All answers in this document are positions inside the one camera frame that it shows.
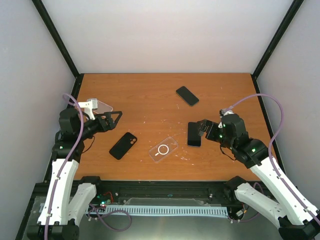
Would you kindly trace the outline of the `left black frame post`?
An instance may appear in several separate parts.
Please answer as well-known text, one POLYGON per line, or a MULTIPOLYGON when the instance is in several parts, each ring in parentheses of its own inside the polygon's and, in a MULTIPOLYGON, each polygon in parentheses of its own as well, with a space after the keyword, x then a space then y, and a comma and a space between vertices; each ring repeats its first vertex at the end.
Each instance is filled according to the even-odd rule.
POLYGON ((72 75, 78 78, 81 74, 79 73, 71 55, 69 54, 54 22, 52 21, 44 3, 42 0, 32 0, 32 3, 37 10, 39 16, 41 17, 44 25, 46 26, 48 32, 50 33, 53 41, 55 42, 58 50, 60 51, 64 61, 66 62, 68 68, 70 69, 72 75))

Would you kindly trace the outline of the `metal base plate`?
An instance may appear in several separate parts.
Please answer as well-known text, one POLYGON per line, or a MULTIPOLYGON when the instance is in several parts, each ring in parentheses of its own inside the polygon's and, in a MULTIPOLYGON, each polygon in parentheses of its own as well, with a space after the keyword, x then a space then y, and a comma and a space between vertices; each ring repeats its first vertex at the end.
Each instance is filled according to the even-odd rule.
MULTIPOLYGON (((142 206, 153 206, 153 201, 144 199, 142 206)), ((134 199, 131 204, 116 206, 139 206, 134 199)), ((179 207, 218 207, 209 205, 191 206, 190 201, 179 207)), ((254 218, 250 210, 243 223, 222 217, 204 216, 131 216, 132 224, 123 232, 107 229, 93 212, 85 213, 79 225, 78 240, 280 240, 279 231, 262 215, 254 218)), ((127 224, 124 215, 112 215, 115 224, 127 224)))

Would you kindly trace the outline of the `clear magsafe phone case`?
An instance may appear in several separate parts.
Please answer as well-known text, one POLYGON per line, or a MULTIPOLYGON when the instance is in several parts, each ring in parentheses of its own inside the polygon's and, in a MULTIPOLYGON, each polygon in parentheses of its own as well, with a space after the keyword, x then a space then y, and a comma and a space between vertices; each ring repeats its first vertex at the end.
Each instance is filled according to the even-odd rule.
POLYGON ((168 157, 173 151, 175 151, 179 147, 176 140, 168 136, 166 139, 161 141, 156 146, 152 147, 148 154, 152 158, 155 163, 159 163, 164 158, 168 157))

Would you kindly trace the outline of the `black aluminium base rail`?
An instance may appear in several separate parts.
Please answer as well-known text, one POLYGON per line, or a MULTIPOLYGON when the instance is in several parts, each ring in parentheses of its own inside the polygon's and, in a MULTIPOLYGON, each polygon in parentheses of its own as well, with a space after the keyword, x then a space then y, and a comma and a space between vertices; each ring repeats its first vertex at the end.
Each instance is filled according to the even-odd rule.
POLYGON ((37 183, 32 195, 43 196, 59 200, 69 199, 76 195, 80 184, 94 185, 96 193, 92 202, 111 200, 122 205, 123 201, 138 199, 188 199, 202 201, 205 204, 221 205, 223 207, 239 206, 234 191, 246 181, 239 176, 229 181, 110 181, 101 180, 98 176, 86 176, 81 180, 74 180, 69 187, 66 184, 56 186, 52 193, 52 183, 48 181, 37 183))

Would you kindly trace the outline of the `pink translucent phone case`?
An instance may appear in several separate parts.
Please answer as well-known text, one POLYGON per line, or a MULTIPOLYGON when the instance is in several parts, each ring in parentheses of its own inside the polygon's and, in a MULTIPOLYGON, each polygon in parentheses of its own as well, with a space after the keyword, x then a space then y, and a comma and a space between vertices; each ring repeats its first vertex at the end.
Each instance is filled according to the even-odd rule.
POLYGON ((95 110, 96 114, 103 114, 105 112, 112 112, 113 111, 113 107, 98 100, 97 101, 97 109, 95 110))

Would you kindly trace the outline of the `black frame post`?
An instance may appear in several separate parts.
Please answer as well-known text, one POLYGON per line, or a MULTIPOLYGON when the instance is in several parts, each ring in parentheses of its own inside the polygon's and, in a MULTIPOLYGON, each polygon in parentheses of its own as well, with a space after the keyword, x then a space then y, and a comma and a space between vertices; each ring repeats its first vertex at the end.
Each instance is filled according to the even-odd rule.
POLYGON ((274 50, 278 46, 300 7, 304 3, 304 0, 293 0, 288 10, 286 11, 281 23, 279 24, 276 32, 274 33, 271 41, 269 42, 267 48, 265 49, 260 61, 258 62, 255 70, 251 74, 252 80, 257 81, 259 75, 262 73, 264 67, 266 66, 268 60, 271 58, 274 50))
POLYGON ((39 16, 41 17, 44 25, 46 26, 48 32, 50 33, 53 41, 55 42, 58 50, 60 51, 64 61, 66 62, 68 68, 70 69, 72 75, 78 78, 81 74, 79 73, 71 55, 69 54, 54 22, 52 21, 44 3, 42 0, 32 0, 32 3, 37 10, 39 16))

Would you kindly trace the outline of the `black smartphone far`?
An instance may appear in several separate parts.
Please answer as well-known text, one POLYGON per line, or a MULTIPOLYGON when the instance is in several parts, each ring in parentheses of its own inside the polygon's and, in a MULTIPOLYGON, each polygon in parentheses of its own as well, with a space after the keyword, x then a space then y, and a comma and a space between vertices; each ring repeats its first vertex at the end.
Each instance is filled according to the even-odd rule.
POLYGON ((185 86, 181 86, 175 92, 191 107, 199 102, 199 99, 185 86))

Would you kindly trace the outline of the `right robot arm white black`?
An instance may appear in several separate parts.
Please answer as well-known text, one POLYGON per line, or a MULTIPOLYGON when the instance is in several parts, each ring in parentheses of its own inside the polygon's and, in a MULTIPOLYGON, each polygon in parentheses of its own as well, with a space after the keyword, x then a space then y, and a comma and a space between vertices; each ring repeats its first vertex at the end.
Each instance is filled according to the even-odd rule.
POLYGON ((247 181, 235 176, 227 182, 226 196, 247 204, 268 219, 284 240, 312 240, 320 233, 320 211, 292 184, 267 146, 249 137, 242 118, 232 112, 220 123, 204 119, 196 123, 196 132, 207 140, 231 150, 236 161, 253 172, 273 198, 257 191, 247 181))

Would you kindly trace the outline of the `black phone case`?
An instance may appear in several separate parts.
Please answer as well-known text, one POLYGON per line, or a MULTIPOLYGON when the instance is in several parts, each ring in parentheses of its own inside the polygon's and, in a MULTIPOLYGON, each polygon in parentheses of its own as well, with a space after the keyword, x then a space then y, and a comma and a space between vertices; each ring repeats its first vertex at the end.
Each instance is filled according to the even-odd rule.
POLYGON ((109 154, 116 160, 120 160, 138 141, 138 138, 130 132, 126 132, 116 144, 109 150, 109 154))

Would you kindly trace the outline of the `right black frame post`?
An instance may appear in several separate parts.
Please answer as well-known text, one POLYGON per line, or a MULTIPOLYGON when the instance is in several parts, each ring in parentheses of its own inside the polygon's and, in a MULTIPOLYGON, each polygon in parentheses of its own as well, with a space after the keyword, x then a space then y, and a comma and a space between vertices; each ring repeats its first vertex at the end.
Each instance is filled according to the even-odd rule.
POLYGON ((266 66, 268 60, 271 58, 274 50, 278 46, 300 7, 304 3, 304 0, 293 0, 288 10, 286 11, 281 23, 279 24, 276 32, 274 33, 271 41, 269 42, 267 48, 265 49, 260 61, 258 62, 255 70, 251 74, 252 80, 257 81, 259 75, 262 73, 264 67, 266 66))

